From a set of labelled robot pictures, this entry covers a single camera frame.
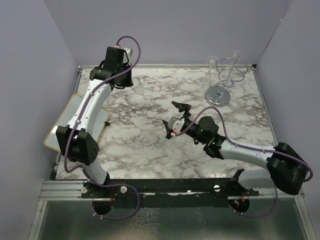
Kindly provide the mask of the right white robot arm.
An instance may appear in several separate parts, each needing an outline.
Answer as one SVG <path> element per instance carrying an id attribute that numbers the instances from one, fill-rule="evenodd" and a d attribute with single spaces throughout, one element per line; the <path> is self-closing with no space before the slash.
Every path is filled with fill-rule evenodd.
<path id="1" fill-rule="evenodd" d="M 287 143 L 276 146 L 243 145 L 218 133 L 219 126 L 211 116 L 202 116 L 208 110 L 204 108 L 194 119 L 190 119 L 191 106 L 172 102 L 182 113 L 182 117 L 171 117 L 163 124 L 166 138 L 171 139 L 188 135 L 195 144 L 202 144 L 204 152 L 211 158 L 236 160 L 258 166 L 259 169 L 238 170 L 229 189 L 240 196 L 254 188 L 275 188 L 289 195 L 297 195 L 303 183 L 313 177 L 310 166 Z"/>

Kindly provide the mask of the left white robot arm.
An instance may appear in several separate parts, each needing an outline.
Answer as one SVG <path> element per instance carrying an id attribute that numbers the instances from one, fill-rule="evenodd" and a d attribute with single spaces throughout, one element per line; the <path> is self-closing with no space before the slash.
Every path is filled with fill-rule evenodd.
<path id="1" fill-rule="evenodd" d="M 108 47 L 105 59 L 89 73 L 87 90 L 75 114 L 55 132 L 64 156 L 64 170 L 73 172 L 68 168 L 68 162 L 75 163 L 76 169 L 81 168 L 87 178 L 95 182 L 93 191 L 101 198 L 110 193 L 111 186 L 109 174 L 97 160 L 99 145 L 93 137 L 94 125 L 112 90 L 133 86 L 132 55 L 130 47 Z"/>

